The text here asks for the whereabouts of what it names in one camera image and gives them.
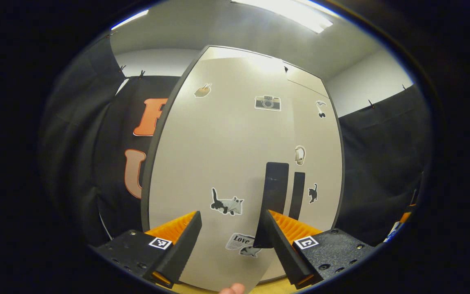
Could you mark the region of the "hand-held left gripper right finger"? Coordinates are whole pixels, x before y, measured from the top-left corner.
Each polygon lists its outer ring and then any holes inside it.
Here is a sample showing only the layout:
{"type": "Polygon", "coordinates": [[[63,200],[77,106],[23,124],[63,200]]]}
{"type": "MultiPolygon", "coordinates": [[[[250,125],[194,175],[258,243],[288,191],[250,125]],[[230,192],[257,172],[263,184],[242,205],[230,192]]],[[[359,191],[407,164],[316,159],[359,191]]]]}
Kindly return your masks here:
{"type": "Polygon", "coordinates": [[[341,229],[322,232],[272,210],[263,213],[263,223],[265,239],[296,289],[334,280],[355,269],[376,251],[375,246],[341,229]]]}

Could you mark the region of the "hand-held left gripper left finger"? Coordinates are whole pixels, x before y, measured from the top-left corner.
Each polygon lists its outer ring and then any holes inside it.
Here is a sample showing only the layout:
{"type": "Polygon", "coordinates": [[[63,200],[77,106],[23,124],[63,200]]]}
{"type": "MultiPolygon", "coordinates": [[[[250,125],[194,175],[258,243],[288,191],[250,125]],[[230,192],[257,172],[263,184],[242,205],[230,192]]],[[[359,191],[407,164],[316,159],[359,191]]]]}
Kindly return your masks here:
{"type": "Polygon", "coordinates": [[[172,288],[183,273],[201,228],[201,213],[194,211],[146,232],[129,229],[91,249],[131,276],[172,288]]]}

